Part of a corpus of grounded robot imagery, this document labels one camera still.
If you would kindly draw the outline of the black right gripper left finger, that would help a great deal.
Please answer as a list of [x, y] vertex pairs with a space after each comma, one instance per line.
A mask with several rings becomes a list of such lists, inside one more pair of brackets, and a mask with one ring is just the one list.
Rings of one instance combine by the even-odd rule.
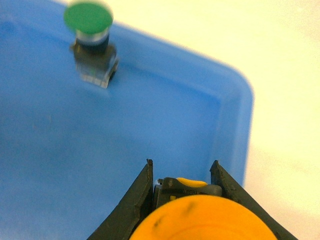
[[89, 240], [128, 240], [153, 207], [153, 161], [147, 160], [118, 205], [88, 237]]

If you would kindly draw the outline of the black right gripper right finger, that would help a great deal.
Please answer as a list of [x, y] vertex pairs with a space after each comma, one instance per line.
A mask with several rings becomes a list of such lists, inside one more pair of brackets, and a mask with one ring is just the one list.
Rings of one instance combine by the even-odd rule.
[[210, 168], [211, 183], [222, 188], [222, 196], [253, 212], [272, 231], [278, 240], [296, 237], [272, 218], [258, 202], [215, 160]]

